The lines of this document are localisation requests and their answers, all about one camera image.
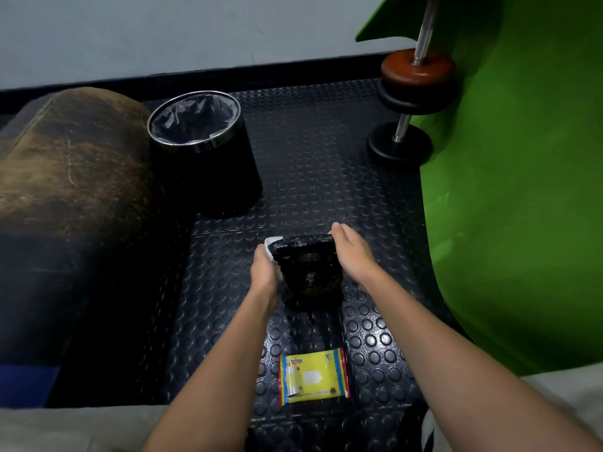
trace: hand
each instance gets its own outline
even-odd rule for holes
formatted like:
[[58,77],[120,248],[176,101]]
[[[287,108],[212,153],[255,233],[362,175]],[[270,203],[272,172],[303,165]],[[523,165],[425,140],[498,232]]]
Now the hand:
[[278,301],[276,296],[276,267],[268,258],[263,244],[258,245],[253,254],[253,264],[250,272],[252,274],[252,285],[249,292],[268,301],[270,311],[274,310]]
[[367,277],[379,269],[367,242],[350,226],[337,222],[329,231],[335,240],[337,258],[342,268],[364,289]]

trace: person's left hand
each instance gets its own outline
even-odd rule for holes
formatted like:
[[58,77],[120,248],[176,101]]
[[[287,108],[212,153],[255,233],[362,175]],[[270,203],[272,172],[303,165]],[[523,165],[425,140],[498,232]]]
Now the person's left hand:
[[269,301],[271,310],[277,304],[277,281],[276,268],[274,263],[268,258],[266,248],[263,244],[258,245],[253,254],[253,264],[251,268],[252,285],[249,288],[250,293],[255,293],[262,299]]

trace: silver metal rod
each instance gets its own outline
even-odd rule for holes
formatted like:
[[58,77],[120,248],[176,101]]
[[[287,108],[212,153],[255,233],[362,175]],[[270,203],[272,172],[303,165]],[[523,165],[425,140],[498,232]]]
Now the silver metal rod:
[[440,6],[440,0],[427,0],[427,8],[425,9],[425,15],[423,16],[423,23],[421,24],[421,31],[418,34],[417,47],[415,48],[415,55],[412,59],[413,65],[420,65],[423,63],[423,59],[427,55],[431,36],[433,35],[433,24],[435,22],[435,15],[438,13],[438,7]]
[[401,114],[400,121],[398,122],[398,128],[396,128],[396,134],[391,137],[391,140],[394,143],[402,143],[404,136],[406,136],[406,130],[408,130],[408,125],[411,123],[411,115],[410,114]]

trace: rubber floor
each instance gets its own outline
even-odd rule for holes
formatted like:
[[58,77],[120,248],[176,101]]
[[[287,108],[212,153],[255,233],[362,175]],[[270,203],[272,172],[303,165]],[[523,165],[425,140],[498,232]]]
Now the rubber floor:
[[[326,233],[334,221],[349,223],[404,288],[458,329],[435,282],[418,169],[405,174],[387,170],[367,153],[371,129],[397,118],[379,103],[376,81],[235,96],[243,108],[263,196],[244,216],[210,220],[197,215],[192,228],[183,224],[179,229],[142,362],[155,375],[150,382],[140,380],[147,402],[173,400],[207,356],[245,297],[253,250],[271,235]],[[372,298],[347,276],[343,289],[337,311],[308,315],[281,304],[270,319],[258,362],[248,447],[398,448],[400,419],[421,397],[420,390]],[[281,407],[279,356],[341,346],[352,397]],[[161,384],[161,390],[154,391],[153,383]]]

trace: forearm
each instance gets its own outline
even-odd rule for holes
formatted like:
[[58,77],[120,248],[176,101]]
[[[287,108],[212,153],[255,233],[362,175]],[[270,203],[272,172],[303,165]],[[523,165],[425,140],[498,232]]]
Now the forearm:
[[145,450],[243,450],[269,305],[250,292],[152,431]]
[[600,451],[600,443],[375,268],[363,281],[457,451]]

